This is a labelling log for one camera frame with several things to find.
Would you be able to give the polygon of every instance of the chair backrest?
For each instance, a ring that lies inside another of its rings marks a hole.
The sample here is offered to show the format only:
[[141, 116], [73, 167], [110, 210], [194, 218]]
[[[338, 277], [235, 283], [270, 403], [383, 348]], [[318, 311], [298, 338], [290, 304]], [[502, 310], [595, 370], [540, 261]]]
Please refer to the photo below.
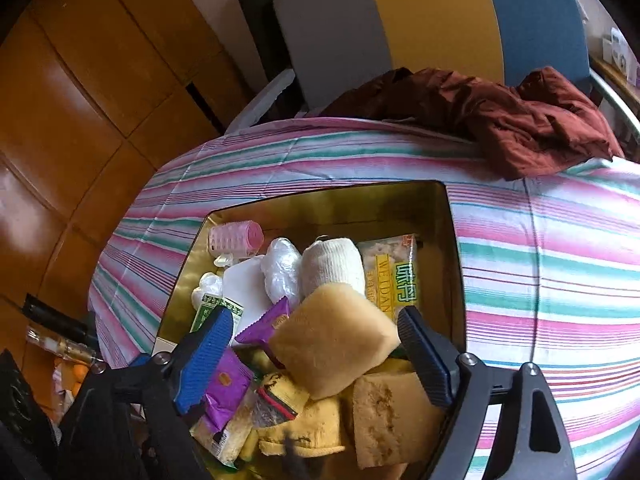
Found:
[[588, 88], [576, 0], [274, 0], [274, 7], [310, 108], [401, 66], [517, 85], [551, 65]]

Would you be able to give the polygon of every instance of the white knitted sock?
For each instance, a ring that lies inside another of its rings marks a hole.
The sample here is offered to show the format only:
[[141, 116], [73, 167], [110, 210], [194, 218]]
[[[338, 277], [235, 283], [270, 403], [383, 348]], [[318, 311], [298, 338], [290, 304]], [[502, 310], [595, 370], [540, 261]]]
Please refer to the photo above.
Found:
[[362, 259], [348, 238], [312, 243], [302, 254], [300, 275], [305, 297], [325, 283], [347, 283], [364, 294]]

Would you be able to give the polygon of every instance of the striped tablecloth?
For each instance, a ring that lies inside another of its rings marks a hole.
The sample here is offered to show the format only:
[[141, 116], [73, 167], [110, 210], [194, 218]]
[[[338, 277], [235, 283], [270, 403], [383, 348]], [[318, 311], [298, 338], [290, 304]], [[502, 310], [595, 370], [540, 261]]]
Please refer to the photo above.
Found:
[[[468, 349], [533, 360], [554, 392], [581, 479], [604, 478], [640, 421], [640, 166], [592, 160], [499, 180], [469, 142], [410, 126], [309, 118], [254, 126], [172, 160], [98, 261], [89, 304], [111, 365], [151, 350], [212, 210], [321, 187], [439, 180], [460, 246]], [[490, 407], [469, 478], [480, 478]]]

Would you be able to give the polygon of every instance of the brown cloth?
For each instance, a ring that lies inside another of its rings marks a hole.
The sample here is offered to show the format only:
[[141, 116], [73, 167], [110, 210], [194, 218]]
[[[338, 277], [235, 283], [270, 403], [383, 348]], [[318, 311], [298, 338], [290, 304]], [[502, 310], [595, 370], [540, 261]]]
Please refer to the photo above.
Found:
[[475, 139], [500, 176], [557, 173], [589, 160], [623, 156], [607, 120], [552, 67], [517, 88], [427, 68], [391, 70], [345, 92], [321, 113], [364, 119], [414, 118], [427, 128]]

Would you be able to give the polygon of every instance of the purple snack wrapper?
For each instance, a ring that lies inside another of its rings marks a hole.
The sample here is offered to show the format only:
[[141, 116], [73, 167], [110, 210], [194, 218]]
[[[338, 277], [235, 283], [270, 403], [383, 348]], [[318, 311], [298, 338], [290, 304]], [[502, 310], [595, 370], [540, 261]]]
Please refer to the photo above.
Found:
[[284, 368], [269, 348], [269, 339], [284, 321], [289, 319], [289, 298], [283, 296], [255, 323], [249, 325], [236, 336], [236, 342], [258, 345], [278, 368]]
[[207, 425], [213, 433], [222, 431], [240, 406], [254, 373], [231, 348], [226, 348], [205, 390]]

